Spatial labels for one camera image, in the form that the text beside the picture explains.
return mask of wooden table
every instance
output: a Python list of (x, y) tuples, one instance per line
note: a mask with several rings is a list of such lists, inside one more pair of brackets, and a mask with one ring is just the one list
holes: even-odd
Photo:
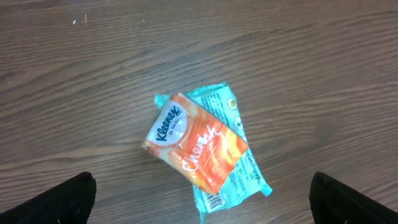
[(90, 223), (198, 223), (141, 149), (154, 94), (226, 80), (274, 193), (208, 223), (311, 223), (323, 171), (398, 210), (394, 0), (2, 0), (0, 212), (88, 170)]

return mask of blue packet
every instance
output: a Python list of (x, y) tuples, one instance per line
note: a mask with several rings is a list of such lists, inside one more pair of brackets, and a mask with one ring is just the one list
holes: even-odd
[[(236, 97), (227, 83), (222, 82), (203, 86), (189, 91), (185, 95), (247, 141)], [(160, 109), (169, 98), (169, 95), (156, 95), (154, 102)], [(261, 175), (261, 171), (250, 149), (237, 161), (234, 169), (216, 195), (206, 193), (195, 185), (192, 186), (195, 204), (200, 213), (202, 223), (205, 222), (206, 213), (235, 207), (258, 191), (261, 191), (265, 196), (269, 196), (272, 192), (271, 187), (268, 186)]]

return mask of wooden surface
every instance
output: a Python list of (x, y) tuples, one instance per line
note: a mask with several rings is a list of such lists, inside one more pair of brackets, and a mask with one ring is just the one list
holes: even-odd
[(395, 0), (2, 0), (0, 212), (88, 170), (90, 223), (198, 223), (140, 141), (155, 93), (223, 80), (274, 193), (208, 223), (312, 223), (318, 170), (398, 211), (397, 28)]

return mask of kleenex logo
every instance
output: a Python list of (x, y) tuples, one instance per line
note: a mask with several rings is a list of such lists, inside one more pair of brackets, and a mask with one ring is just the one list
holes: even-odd
[(181, 114), (180, 108), (174, 106), (168, 113), (167, 117), (164, 119), (162, 123), (162, 127), (157, 129), (157, 138), (158, 141), (167, 141), (167, 131), (169, 130), (170, 123), (172, 120)]

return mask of black object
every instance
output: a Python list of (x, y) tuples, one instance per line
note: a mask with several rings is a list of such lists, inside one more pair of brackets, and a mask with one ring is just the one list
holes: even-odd
[(83, 172), (64, 183), (0, 214), (1, 224), (84, 224), (96, 193), (91, 173)]
[(398, 223), (398, 213), (321, 172), (312, 179), (310, 203), (315, 224)]

